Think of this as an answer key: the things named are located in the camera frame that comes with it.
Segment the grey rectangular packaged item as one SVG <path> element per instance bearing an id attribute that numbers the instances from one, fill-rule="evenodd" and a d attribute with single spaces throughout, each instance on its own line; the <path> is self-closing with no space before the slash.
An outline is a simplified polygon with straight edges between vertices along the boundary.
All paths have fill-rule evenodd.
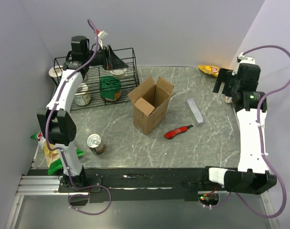
<path id="1" fill-rule="evenodd" d="M 204 123 L 204 118 L 195 102 L 194 99 L 187 99 L 186 100 L 186 105 L 187 105 L 187 108 L 192 116 L 192 119 L 195 123 L 195 125 L 201 125 Z"/>

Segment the brown cardboard express box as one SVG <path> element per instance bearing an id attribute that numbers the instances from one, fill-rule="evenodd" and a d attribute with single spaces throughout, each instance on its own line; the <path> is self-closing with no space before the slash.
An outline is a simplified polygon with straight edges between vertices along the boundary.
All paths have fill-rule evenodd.
<path id="1" fill-rule="evenodd" d="M 133 124 L 144 135 L 163 121 L 173 89 L 174 85 L 163 77 L 154 82 L 150 76 L 128 94 L 133 103 Z"/>

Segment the red black utility knife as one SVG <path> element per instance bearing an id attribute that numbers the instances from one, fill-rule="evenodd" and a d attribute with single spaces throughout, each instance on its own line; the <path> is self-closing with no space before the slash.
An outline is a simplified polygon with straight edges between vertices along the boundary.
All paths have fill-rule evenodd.
<path id="1" fill-rule="evenodd" d="M 175 136 L 177 136 L 178 134 L 184 133 L 187 130 L 189 130 L 190 128 L 192 128 L 192 127 L 193 127 L 193 125 L 187 125 L 187 126 L 182 126 L 182 127 L 173 129 L 173 130 L 165 133 L 164 134 L 164 138 L 166 138 L 166 139 L 172 139 Z"/>

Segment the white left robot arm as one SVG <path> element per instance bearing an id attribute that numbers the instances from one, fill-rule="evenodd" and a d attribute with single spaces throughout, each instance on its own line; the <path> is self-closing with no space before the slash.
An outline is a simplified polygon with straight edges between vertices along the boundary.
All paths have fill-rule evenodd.
<path id="1" fill-rule="evenodd" d="M 37 112 L 47 148 L 59 154 L 63 164 L 63 179 L 77 192 L 86 188 L 87 180 L 84 167 L 76 154 L 74 140 L 77 128 L 69 112 L 75 94 L 91 66 L 102 66 L 108 71 L 128 67 L 110 45 L 103 46 L 96 42 L 91 49 L 89 39 L 85 36 L 74 36 L 55 94 L 46 108 Z"/>

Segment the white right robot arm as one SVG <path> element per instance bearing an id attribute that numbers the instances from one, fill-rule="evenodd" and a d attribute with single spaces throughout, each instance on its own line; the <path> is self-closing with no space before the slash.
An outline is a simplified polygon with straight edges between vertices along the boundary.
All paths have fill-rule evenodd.
<path id="1" fill-rule="evenodd" d="M 257 91 L 260 67 L 254 63 L 240 62 L 236 70 L 220 69 L 213 92 L 218 93 L 224 83 L 222 94 L 232 98 L 240 131 L 240 159 L 235 170 L 206 167 L 201 186 L 212 190 L 217 184 L 226 191 L 260 195 L 277 183 L 263 159 L 265 148 L 260 143 L 257 118 L 267 115 L 267 103 L 259 105 L 264 92 Z"/>

